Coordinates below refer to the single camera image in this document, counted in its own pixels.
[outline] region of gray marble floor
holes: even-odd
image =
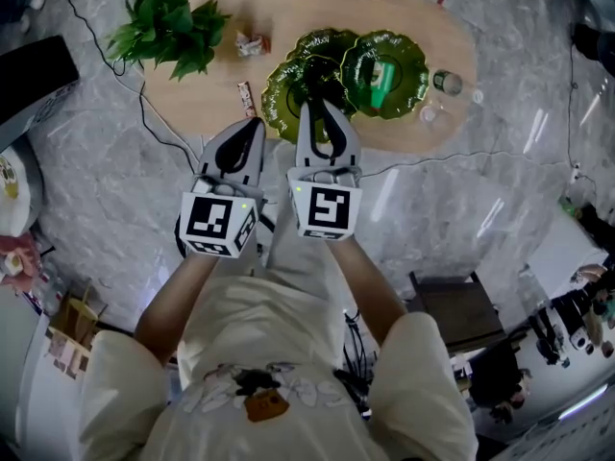
[[[98,36],[126,18],[122,0],[74,1]],[[429,157],[464,156],[400,165],[394,196],[378,222],[372,206],[387,175],[365,178],[357,238],[404,297],[412,296],[411,270],[419,276],[477,270],[511,328],[544,297],[533,277],[519,272],[549,227],[558,197],[566,192],[579,203],[591,201],[601,214],[613,207],[615,88],[598,64],[573,51],[578,89],[571,108],[571,156],[597,189],[594,193],[587,180],[568,186],[568,26],[593,20],[584,0],[445,0],[444,6],[475,40],[485,100],[471,106],[461,131]],[[30,133],[47,189],[40,224],[61,266],[92,278],[110,305],[106,320],[132,328],[179,264],[172,231],[190,174],[181,152],[159,145],[141,127],[135,95],[116,83],[66,0],[47,0],[26,39],[54,34],[64,36],[82,82],[63,111]],[[23,40],[15,29],[0,36],[0,51]],[[140,86],[133,70],[123,80]],[[597,106],[581,126],[597,95]],[[537,114],[547,119],[539,138],[528,144]],[[156,117],[147,116],[160,137],[172,140]],[[275,143],[268,146],[262,180],[272,200]],[[477,152],[503,154],[472,155]],[[363,170],[371,174],[424,159],[364,150]],[[498,200],[504,207],[488,230],[480,230]],[[275,214],[275,206],[267,210]]]

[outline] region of green glass plate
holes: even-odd
[[[285,61],[267,79],[267,88],[261,96],[262,115],[281,138],[297,143],[301,105],[318,98],[327,99],[349,119],[357,111],[348,101],[339,81],[338,63],[315,55]],[[318,111],[315,119],[316,141],[328,142],[322,115]]]
[[[371,107],[370,83],[375,61],[395,66],[393,85],[380,110]],[[421,48],[409,37],[390,31],[375,31],[357,39],[355,47],[346,52],[341,68],[341,81],[351,103],[372,117],[393,119],[408,114],[425,98],[430,83]]]
[[[338,31],[331,27],[317,29],[301,36],[297,40],[295,49],[286,55],[286,59],[291,60],[293,58],[307,58],[311,55],[319,55],[342,63],[344,53],[355,46],[357,38],[358,35],[348,29],[343,31]]]

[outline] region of small package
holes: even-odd
[[[266,55],[271,51],[271,45],[267,37],[261,35],[247,37],[239,31],[237,31],[235,46],[237,47],[237,54],[242,58]]]
[[[257,109],[254,107],[254,99],[252,97],[252,91],[250,90],[250,84],[248,82],[242,82],[237,84],[237,88],[239,89],[239,96],[241,97],[243,112],[245,112],[246,118],[256,118]]]

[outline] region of green leaves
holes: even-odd
[[[172,13],[168,13],[162,18],[162,22],[176,33],[189,33],[192,31],[192,14],[190,13],[190,7],[185,4],[182,7],[178,7]]]
[[[176,61],[171,79],[188,73],[207,73],[213,60],[212,47],[222,41],[230,15],[209,0],[193,12],[188,0],[125,1],[129,24],[120,26],[110,38],[111,59],[153,59],[155,66]]]

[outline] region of oval wooden table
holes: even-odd
[[[207,0],[189,0],[192,9]],[[258,112],[260,94],[269,74],[284,61],[296,40],[314,29],[351,29],[362,35],[389,29],[416,41],[425,52],[430,71],[454,71],[469,85],[476,83],[473,40],[442,7],[429,0],[218,0],[231,13],[222,43],[208,75],[190,74],[180,83],[169,81],[175,63],[154,69],[145,63],[146,97],[176,132],[213,136],[244,117],[237,84],[249,82]],[[271,37],[269,55],[242,59],[234,46],[235,31]],[[469,100],[451,98],[433,86],[425,101],[440,101],[452,115],[450,129],[430,133],[418,118],[419,104],[400,119],[384,121],[360,113],[352,120],[363,147],[394,152],[423,153],[455,134],[466,119]],[[267,135],[276,137],[268,127]]]

